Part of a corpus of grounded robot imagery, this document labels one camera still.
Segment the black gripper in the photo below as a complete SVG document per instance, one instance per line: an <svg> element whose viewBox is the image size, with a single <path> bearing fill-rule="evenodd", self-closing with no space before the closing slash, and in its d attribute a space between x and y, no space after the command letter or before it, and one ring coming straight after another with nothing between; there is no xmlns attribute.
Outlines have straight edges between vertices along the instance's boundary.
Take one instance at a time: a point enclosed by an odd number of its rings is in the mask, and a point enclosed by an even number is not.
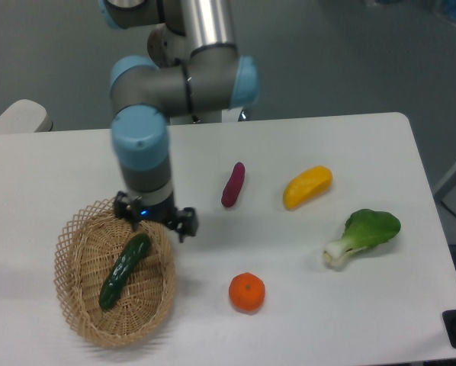
<svg viewBox="0 0 456 366"><path fill-rule="evenodd" d="M193 207L177 209L173 194L158 204L145 204L140 197L131 198L126 192L118 191L113 210L114 216L127 221L132 231L137 231L142 221L153 221L176 232L180 243L197 234L197 211Z"/></svg>

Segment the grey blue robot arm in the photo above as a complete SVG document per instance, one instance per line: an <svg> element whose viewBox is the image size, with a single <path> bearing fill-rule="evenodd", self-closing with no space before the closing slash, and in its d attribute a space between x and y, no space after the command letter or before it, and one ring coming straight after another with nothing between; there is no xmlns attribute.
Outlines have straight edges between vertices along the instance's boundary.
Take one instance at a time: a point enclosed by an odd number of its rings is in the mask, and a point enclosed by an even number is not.
<svg viewBox="0 0 456 366"><path fill-rule="evenodd" d="M198 228L194 208L175 205L167 124L251 105L259 95L255 60L239 54L228 1L101 1L112 28L156 26L162 61L128 56L111 70L111 138L126 191L114 215L137 228L161 223L180 239Z"/></svg>

